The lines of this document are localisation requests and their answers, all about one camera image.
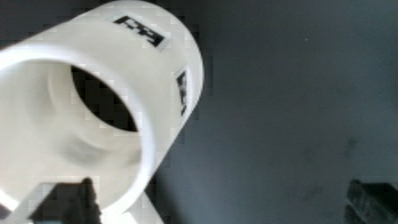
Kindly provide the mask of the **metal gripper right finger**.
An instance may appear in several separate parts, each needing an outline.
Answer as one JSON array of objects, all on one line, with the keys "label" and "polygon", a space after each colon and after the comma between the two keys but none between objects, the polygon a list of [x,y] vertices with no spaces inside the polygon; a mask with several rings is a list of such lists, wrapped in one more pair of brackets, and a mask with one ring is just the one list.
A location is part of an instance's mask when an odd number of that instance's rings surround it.
[{"label": "metal gripper right finger", "polygon": [[343,224],[398,224],[398,189],[390,183],[350,181]]}]

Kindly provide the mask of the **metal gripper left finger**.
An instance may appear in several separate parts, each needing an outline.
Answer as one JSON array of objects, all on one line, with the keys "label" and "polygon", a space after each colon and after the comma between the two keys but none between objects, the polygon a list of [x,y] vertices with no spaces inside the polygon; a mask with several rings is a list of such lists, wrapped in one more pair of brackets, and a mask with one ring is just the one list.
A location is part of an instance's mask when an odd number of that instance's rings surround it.
[{"label": "metal gripper left finger", "polygon": [[29,216],[34,224],[102,224],[91,178],[59,183]]}]

